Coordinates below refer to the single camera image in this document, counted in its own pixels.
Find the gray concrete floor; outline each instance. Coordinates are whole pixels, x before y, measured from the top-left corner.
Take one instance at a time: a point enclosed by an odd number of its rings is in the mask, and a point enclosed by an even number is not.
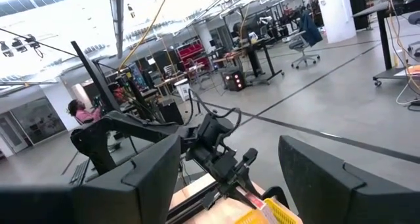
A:
[[[409,25],[403,18],[400,22],[401,40],[406,45],[420,39],[418,26]],[[284,70],[285,76],[276,76],[270,85],[230,92],[223,90],[218,74],[203,82],[205,90],[199,93],[203,101],[215,105],[210,107],[212,110],[222,114],[227,108],[239,107],[246,112],[242,117],[246,123],[227,139],[227,144],[238,150],[238,156],[250,147],[259,151],[251,166],[252,180],[266,189],[272,185],[285,187],[278,161],[278,139],[280,135],[290,135],[368,172],[420,190],[418,163],[363,148],[373,145],[420,157],[420,135],[414,131],[418,115],[395,103],[406,82],[383,80],[381,87],[373,85],[372,76],[385,70],[379,40],[375,25],[372,31],[358,32],[356,37],[340,43],[329,44],[325,37],[309,50],[319,54],[321,61],[315,66],[302,65],[300,70],[290,67],[300,57],[299,53],[278,44],[269,52],[274,69]],[[262,51],[259,56],[264,71],[270,74]],[[413,98],[415,94],[411,91],[402,95],[402,100]],[[189,104],[180,102],[179,108],[187,118]],[[192,123],[199,123],[202,116],[194,116]],[[232,114],[229,119],[234,122],[237,116]],[[294,126],[320,131],[326,136]],[[334,137],[360,142],[361,147]],[[57,137],[1,162],[0,183],[68,181],[75,166],[86,159],[80,154],[73,159],[74,155],[75,148],[68,136]],[[193,162],[187,162],[186,169],[188,173],[201,171]]]

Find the ceiling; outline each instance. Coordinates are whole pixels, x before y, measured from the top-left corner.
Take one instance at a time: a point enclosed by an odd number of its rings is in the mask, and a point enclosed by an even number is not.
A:
[[[136,43],[144,34],[162,1],[124,0],[123,48]],[[218,18],[227,10],[254,1],[272,0],[166,0],[147,38],[177,35],[186,26]],[[73,54],[70,41],[74,40],[91,58],[116,54],[110,0],[0,0],[0,28],[19,35],[32,34],[44,44]],[[0,70],[0,83],[45,81],[81,65],[78,58],[44,46],[39,48],[42,57],[29,45],[27,51],[19,52],[12,48],[15,37],[0,31],[0,42],[4,42],[0,64],[6,66]],[[12,51],[12,57],[4,55],[3,45]],[[0,95],[12,89],[18,87],[1,85]]]

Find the blue chair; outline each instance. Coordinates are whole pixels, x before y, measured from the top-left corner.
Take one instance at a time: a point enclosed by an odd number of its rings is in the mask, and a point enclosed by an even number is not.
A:
[[[318,42],[322,41],[322,36],[318,31],[314,21],[310,17],[309,11],[303,11],[301,21],[299,23],[300,32],[291,36],[291,43],[289,48],[302,53],[302,56],[293,61],[291,67],[299,69],[299,64],[304,62],[308,66],[307,60],[312,60],[316,64],[316,59],[320,60],[320,55],[306,55],[305,49],[312,47]]]

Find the pink shirt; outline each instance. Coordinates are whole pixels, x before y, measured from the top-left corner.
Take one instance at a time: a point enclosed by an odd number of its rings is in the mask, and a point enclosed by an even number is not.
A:
[[[87,120],[93,119],[93,122],[96,122],[100,119],[100,108],[95,109],[92,113],[86,110],[77,110],[76,118],[81,122],[84,123]]]

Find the keyboard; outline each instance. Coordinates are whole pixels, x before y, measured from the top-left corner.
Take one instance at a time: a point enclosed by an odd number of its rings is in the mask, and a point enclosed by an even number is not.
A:
[[[87,166],[89,165],[90,159],[82,162],[81,164],[77,165],[76,170],[73,173],[73,177],[70,179],[69,184],[74,186],[80,186],[85,178],[85,174],[87,171]]]

